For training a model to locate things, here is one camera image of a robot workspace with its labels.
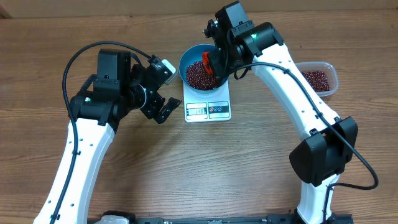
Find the orange scoop blue handle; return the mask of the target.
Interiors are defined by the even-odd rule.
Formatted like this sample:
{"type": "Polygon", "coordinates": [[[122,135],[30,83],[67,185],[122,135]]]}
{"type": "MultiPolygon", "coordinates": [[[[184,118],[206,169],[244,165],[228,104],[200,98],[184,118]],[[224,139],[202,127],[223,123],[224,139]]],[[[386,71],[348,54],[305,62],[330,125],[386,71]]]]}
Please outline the orange scoop blue handle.
{"type": "Polygon", "coordinates": [[[210,53],[209,51],[202,53],[202,62],[206,72],[208,74],[213,74],[213,69],[211,68],[210,65],[209,53],[210,53]]]}

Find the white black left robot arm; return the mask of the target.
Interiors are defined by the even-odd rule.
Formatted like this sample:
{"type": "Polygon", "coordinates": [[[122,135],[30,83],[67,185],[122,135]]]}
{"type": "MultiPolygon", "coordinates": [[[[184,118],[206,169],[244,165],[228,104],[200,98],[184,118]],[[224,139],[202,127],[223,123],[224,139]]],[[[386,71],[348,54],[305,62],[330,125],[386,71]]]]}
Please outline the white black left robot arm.
{"type": "Polygon", "coordinates": [[[35,223],[87,223],[101,163],[120,121],[141,110],[162,124],[180,100],[158,94],[176,75],[166,59],[152,55],[148,67],[126,50],[101,49],[96,74],[69,100],[68,136],[52,188],[35,223]]]}

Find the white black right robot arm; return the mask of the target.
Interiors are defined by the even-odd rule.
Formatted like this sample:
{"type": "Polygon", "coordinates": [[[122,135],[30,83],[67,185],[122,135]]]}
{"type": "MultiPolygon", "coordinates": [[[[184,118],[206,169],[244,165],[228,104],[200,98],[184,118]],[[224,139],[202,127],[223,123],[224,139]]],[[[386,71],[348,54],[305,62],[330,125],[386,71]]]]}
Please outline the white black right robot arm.
{"type": "Polygon", "coordinates": [[[205,68],[218,82],[252,70],[273,92],[291,119],[300,144],[290,164],[302,182],[301,199],[291,215],[269,215],[267,223],[352,223],[351,215],[331,211],[333,188],[352,159],[358,126],[340,118],[314,91],[269,22],[255,25],[240,2],[220,9],[204,31],[216,48],[203,54],[205,68]]]}

